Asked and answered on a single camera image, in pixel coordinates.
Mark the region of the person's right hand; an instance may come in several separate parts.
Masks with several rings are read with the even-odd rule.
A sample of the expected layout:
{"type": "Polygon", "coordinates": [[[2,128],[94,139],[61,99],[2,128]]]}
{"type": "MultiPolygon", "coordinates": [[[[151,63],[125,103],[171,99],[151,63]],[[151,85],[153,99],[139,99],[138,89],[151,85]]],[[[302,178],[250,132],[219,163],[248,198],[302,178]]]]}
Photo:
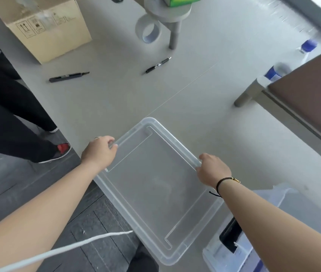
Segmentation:
{"type": "Polygon", "coordinates": [[[230,168],[217,156],[208,154],[206,167],[196,168],[198,179],[205,185],[216,189],[220,180],[232,176],[230,168]]]}

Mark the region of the person's left hand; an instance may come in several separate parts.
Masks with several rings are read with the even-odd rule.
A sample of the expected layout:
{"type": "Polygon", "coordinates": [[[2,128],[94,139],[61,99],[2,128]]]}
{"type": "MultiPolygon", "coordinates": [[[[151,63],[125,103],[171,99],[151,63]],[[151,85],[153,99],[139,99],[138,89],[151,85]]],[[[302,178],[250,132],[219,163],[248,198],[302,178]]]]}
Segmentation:
{"type": "Polygon", "coordinates": [[[107,168],[114,160],[116,154],[108,152],[109,145],[114,144],[115,138],[100,136],[89,142],[81,155],[81,164],[95,173],[107,168]]]}

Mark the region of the clear plastic bin lid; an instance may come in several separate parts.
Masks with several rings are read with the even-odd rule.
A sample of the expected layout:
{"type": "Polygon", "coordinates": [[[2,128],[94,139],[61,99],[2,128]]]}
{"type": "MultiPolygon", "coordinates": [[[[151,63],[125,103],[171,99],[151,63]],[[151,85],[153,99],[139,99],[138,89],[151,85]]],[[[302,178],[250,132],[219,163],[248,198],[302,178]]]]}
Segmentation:
{"type": "Polygon", "coordinates": [[[199,159],[155,118],[142,119],[115,144],[114,160],[95,182],[159,262],[172,266],[223,200],[198,180],[199,159]]]}

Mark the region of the person's left forearm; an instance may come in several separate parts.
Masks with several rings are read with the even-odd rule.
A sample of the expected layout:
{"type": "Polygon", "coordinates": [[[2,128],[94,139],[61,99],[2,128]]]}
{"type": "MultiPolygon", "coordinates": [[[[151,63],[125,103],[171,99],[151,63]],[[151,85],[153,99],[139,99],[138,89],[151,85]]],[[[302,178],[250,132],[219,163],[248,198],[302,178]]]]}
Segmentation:
{"type": "Polygon", "coordinates": [[[0,268],[51,250],[94,177],[107,165],[83,162],[0,221],[0,268]]]}

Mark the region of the person's right forearm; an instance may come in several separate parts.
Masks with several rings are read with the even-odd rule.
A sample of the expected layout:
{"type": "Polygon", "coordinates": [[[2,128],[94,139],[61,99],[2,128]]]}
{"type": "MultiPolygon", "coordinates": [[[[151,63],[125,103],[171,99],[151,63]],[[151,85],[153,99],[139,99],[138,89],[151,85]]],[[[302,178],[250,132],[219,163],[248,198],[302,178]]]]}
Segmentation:
{"type": "Polygon", "coordinates": [[[216,187],[270,272],[321,272],[321,234],[233,179],[216,187]]]}

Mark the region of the grey table leg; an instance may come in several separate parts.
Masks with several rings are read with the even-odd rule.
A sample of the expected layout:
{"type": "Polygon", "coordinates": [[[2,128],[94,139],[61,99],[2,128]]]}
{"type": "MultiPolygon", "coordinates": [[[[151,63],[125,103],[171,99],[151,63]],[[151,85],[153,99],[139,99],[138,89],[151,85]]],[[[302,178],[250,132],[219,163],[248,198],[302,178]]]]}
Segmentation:
{"type": "Polygon", "coordinates": [[[234,101],[234,106],[237,108],[243,107],[250,100],[258,96],[264,89],[260,82],[260,78],[256,78],[245,91],[234,101]]]}

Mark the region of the black flat device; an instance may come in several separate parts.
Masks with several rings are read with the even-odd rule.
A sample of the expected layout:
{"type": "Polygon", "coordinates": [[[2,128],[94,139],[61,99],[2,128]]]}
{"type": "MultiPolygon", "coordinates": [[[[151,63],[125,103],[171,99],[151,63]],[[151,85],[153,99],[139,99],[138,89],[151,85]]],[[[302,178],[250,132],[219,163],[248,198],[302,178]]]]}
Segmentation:
{"type": "Polygon", "coordinates": [[[219,240],[231,253],[235,253],[237,249],[237,245],[235,245],[235,242],[238,241],[242,233],[242,228],[240,227],[235,217],[233,217],[227,224],[226,228],[220,234],[219,240]]]}

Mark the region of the black utility knife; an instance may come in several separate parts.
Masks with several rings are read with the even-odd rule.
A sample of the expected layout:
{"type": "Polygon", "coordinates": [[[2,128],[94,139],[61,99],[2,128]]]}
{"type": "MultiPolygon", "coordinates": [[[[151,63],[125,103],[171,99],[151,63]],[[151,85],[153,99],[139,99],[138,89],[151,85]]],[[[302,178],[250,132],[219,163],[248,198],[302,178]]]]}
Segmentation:
{"type": "Polygon", "coordinates": [[[57,76],[57,77],[51,77],[49,78],[49,82],[50,83],[56,83],[56,82],[61,82],[61,81],[65,81],[65,80],[71,80],[71,79],[76,79],[76,78],[80,78],[84,75],[89,74],[90,72],[84,72],[84,73],[72,73],[72,74],[68,74],[68,75],[62,75],[62,76],[57,76]]]}

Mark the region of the black pen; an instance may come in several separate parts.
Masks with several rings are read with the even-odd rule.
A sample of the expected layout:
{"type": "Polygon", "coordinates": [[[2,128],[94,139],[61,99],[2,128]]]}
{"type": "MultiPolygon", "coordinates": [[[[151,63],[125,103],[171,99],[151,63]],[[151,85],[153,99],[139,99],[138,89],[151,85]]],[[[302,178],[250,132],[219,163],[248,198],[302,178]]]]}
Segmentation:
{"type": "Polygon", "coordinates": [[[144,75],[144,74],[148,74],[148,73],[152,72],[153,70],[155,70],[156,68],[164,65],[164,64],[167,63],[171,58],[172,58],[172,57],[168,57],[168,58],[164,59],[163,61],[157,63],[156,65],[154,65],[154,66],[146,69],[145,72],[143,73],[143,75],[144,75]]]}

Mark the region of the clear plastic storage bin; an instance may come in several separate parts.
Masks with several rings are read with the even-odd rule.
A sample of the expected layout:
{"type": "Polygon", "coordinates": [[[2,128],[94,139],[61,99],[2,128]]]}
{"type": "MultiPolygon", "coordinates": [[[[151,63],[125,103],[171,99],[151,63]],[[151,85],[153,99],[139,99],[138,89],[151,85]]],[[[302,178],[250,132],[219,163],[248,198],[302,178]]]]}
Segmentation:
{"type": "MultiPolygon", "coordinates": [[[[255,190],[257,195],[274,206],[308,225],[321,234],[321,208],[287,184],[269,190],[255,190]]],[[[219,240],[219,236],[233,218],[229,214],[220,228],[203,249],[203,259],[210,272],[270,272],[260,259],[244,232],[231,253],[219,240]]]]}

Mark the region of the blue-capped water bottle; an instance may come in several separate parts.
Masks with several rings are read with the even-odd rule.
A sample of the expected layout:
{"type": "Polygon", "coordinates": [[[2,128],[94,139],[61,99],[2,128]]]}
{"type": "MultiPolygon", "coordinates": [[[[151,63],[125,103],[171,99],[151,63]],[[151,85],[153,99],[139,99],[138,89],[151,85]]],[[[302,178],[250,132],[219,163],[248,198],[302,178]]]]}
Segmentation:
{"type": "Polygon", "coordinates": [[[297,50],[300,65],[307,62],[309,54],[317,47],[318,42],[313,39],[306,40],[297,50]]]}
{"type": "Polygon", "coordinates": [[[266,77],[271,82],[275,82],[291,72],[292,69],[288,64],[278,62],[264,74],[264,77],[266,77]]]}

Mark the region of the person's dark trouser leg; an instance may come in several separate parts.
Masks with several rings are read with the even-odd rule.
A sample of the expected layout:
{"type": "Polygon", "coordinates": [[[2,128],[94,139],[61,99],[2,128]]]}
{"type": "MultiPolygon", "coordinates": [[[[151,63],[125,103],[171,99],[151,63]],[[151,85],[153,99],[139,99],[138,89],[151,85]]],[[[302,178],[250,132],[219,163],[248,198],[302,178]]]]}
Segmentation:
{"type": "Polygon", "coordinates": [[[126,272],[159,272],[159,266],[146,247],[140,243],[126,272]]]}

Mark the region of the clear tape roll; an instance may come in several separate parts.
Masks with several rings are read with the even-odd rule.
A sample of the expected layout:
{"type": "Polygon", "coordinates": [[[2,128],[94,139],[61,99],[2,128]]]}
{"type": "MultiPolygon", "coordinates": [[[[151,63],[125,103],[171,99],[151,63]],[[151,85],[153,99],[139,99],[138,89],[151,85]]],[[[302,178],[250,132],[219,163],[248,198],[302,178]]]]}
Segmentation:
{"type": "Polygon", "coordinates": [[[140,41],[145,44],[152,44],[161,36],[161,23],[150,15],[145,14],[136,22],[135,33],[140,41]]]}

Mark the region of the cardboard box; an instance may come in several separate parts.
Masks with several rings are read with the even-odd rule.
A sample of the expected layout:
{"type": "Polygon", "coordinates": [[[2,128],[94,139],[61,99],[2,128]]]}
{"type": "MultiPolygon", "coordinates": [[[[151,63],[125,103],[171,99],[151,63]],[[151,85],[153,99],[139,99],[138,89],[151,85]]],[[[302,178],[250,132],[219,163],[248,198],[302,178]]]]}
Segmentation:
{"type": "Polygon", "coordinates": [[[92,41],[76,0],[0,0],[0,19],[40,64],[92,41]]]}

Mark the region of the grey round stand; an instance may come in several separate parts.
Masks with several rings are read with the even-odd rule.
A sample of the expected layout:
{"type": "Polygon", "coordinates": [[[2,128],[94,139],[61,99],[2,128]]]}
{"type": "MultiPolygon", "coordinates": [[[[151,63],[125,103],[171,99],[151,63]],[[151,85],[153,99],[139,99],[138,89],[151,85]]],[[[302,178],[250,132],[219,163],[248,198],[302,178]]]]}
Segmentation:
{"type": "Polygon", "coordinates": [[[179,42],[182,21],[189,16],[192,4],[168,7],[164,0],[144,0],[144,8],[150,16],[170,30],[169,48],[175,50],[179,42]]]}

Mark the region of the green carton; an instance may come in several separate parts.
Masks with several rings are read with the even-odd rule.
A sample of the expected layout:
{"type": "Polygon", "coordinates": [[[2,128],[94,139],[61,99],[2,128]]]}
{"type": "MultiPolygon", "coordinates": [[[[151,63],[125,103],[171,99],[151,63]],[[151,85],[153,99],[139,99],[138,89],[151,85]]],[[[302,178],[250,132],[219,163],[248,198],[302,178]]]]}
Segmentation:
{"type": "Polygon", "coordinates": [[[163,0],[170,8],[192,4],[200,0],[163,0]]]}

